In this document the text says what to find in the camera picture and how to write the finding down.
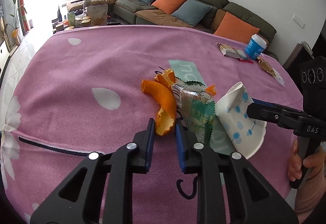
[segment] silver bolt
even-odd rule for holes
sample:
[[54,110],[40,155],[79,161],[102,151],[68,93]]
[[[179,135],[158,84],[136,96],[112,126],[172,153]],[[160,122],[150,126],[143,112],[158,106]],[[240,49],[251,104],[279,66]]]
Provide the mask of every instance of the silver bolt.
[[203,147],[204,147],[203,143],[197,142],[194,144],[194,149],[201,150]]
[[137,144],[134,143],[134,142],[131,142],[131,143],[128,143],[128,144],[127,144],[127,149],[129,149],[129,150],[133,150],[133,149],[135,149],[136,147],[137,147]]
[[234,158],[235,160],[240,160],[241,159],[241,154],[239,152],[233,152],[232,153],[232,158]]
[[92,153],[89,153],[89,155],[88,155],[88,158],[90,160],[96,160],[98,157],[99,157],[99,154],[97,152],[92,152]]

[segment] pink tablecloth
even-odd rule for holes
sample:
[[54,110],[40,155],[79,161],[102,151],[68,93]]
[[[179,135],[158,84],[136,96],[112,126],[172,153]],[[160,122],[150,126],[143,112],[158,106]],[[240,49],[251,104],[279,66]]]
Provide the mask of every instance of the pink tablecloth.
[[[188,28],[108,26],[57,33],[38,51],[20,80],[7,112],[2,170],[6,194],[29,219],[34,209],[83,159],[22,142],[28,139],[76,152],[110,153],[144,130],[159,107],[141,92],[142,79],[153,79],[169,59],[193,61],[204,81],[216,85],[217,101],[242,81],[253,98],[302,108],[302,96],[281,65],[285,87],[259,66],[223,57],[216,42],[244,44]],[[250,162],[286,197],[291,131],[267,125],[265,141]],[[193,175],[179,168],[174,136],[157,137],[147,175],[134,176],[134,223],[196,223]]]

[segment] blue gripper pad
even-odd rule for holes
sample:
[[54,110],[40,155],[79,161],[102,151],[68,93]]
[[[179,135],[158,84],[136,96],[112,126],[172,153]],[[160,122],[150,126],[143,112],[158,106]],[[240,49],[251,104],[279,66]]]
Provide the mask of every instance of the blue gripper pad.
[[179,122],[177,121],[177,124],[175,126],[175,139],[177,143],[177,152],[178,152],[178,158],[179,158],[179,165],[181,168],[181,171],[185,173],[185,148],[184,143],[182,140],[181,134],[183,134],[183,127],[179,125]]
[[254,101],[254,103],[258,103],[258,104],[262,104],[262,105],[265,105],[265,106],[270,106],[270,107],[275,107],[274,104],[271,104],[269,102],[264,102],[264,101],[260,101],[260,100],[257,100],[257,99],[252,99]]
[[147,127],[147,132],[149,132],[147,147],[146,147],[146,163],[145,168],[146,171],[149,171],[149,168],[152,164],[152,155],[153,155],[153,148],[154,148],[154,140],[155,140],[155,121],[151,119],[150,123]]

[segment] potted plant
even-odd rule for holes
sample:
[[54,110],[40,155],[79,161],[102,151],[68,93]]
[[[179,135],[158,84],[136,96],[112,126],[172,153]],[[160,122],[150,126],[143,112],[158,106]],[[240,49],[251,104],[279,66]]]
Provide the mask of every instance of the potted plant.
[[[16,9],[16,7],[15,7],[15,5],[16,5],[16,0],[12,0],[12,2],[14,3],[14,14],[9,14],[9,15],[10,15],[10,16],[13,18],[13,20],[14,20],[14,26],[12,26],[11,24],[8,24],[8,23],[7,23],[7,24],[4,26],[4,30],[7,30],[8,25],[10,25],[10,26],[14,29],[14,31],[11,33],[11,37],[13,37],[13,38],[15,39],[15,42],[16,42],[17,46],[20,46],[21,39],[20,39],[19,32],[18,32],[18,28],[19,28],[19,21],[18,21],[19,14],[18,14],[18,11],[21,10],[21,9],[23,9],[23,10],[25,11],[25,13],[27,13],[27,11],[26,11],[24,5],[20,5],[20,6]],[[23,19],[24,21],[26,21],[26,16],[23,15],[23,16],[22,16],[22,19]]]

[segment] dark glass bottle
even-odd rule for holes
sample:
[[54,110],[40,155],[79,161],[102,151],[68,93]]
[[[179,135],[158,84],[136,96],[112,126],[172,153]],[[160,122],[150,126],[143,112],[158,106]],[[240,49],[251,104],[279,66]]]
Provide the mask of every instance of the dark glass bottle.
[[61,16],[61,12],[60,12],[60,6],[58,6],[58,21],[62,22],[62,16]]

